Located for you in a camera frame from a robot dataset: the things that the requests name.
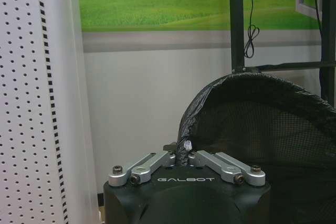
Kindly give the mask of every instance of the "perforated white panel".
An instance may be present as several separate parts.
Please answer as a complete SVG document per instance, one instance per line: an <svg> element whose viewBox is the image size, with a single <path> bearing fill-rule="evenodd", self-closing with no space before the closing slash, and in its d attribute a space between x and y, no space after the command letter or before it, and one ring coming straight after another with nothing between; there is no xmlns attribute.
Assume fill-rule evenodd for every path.
<svg viewBox="0 0 336 224"><path fill-rule="evenodd" d="M44 0L0 0L0 224L67 223Z"/></svg>

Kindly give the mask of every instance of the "grass field picture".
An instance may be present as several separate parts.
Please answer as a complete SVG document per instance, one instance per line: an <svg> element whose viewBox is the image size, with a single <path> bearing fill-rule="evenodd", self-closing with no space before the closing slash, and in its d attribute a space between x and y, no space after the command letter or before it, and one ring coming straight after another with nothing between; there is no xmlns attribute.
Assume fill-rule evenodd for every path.
<svg viewBox="0 0 336 224"><path fill-rule="evenodd" d="M244 0L245 26L251 0ZM229 0L80 0L83 31L229 30ZM317 29L295 0L255 0L260 29Z"/></svg>

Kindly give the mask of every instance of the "screw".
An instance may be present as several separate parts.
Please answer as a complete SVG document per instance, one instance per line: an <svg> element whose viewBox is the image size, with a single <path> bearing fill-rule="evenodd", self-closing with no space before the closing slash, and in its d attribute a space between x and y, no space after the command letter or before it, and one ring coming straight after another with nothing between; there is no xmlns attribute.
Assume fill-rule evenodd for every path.
<svg viewBox="0 0 336 224"><path fill-rule="evenodd" d="M261 167L258 166L258 165L253 165L253 166L251 166L251 172L260 173L261 172Z"/></svg>
<svg viewBox="0 0 336 224"><path fill-rule="evenodd" d="M130 182L133 186L137 186L140 182L140 177L137 174L132 174L130 177Z"/></svg>
<svg viewBox="0 0 336 224"><path fill-rule="evenodd" d="M242 185L244 183L244 176L242 174L238 174L234 177L233 181L236 185Z"/></svg>
<svg viewBox="0 0 336 224"><path fill-rule="evenodd" d="M121 174L122 173L122 166L121 165L116 165L116 166L113 167L112 170L113 170L113 174L116 174L116 175Z"/></svg>

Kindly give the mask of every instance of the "black cable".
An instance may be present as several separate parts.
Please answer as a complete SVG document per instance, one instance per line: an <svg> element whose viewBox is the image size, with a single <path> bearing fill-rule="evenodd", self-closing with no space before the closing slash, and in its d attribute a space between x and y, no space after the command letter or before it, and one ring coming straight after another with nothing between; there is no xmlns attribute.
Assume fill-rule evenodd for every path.
<svg viewBox="0 0 336 224"><path fill-rule="evenodd" d="M319 5L317 3L317 0L315 0L315 10L316 10L317 22L319 23L320 35L322 37L322 27L321 27L320 14L319 14Z"/></svg>
<svg viewBox="0 0 336 224"><path fill-rule="evenodd" d="M247 29L247 36L248 40L246 42L245 48L244 48L244 55L246 58L252 58L254 55L254 45L253 45L253 40L259 35L260 29L259 27L256 27L255 25L252 24L252 13L253 13L253 8L254 8L254 0L251 0L251 12L250 12L250 20L249 20L249 26ZM249 55L248 51L249 49L252 49L252 53Z"/></svg>

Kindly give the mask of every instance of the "black mesh fabric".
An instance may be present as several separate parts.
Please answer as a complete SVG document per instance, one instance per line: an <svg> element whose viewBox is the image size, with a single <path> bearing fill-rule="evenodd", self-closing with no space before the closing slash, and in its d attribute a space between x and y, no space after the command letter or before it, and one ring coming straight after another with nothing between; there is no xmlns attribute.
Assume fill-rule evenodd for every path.
<svg viewBox="0 0 336 224"><path fill-rule="evenodd" d="M271 189L270 223L336 223L336 110L288 81L261 73L222 77L185 111L176 163L193 150L259 164Z"/></svg>

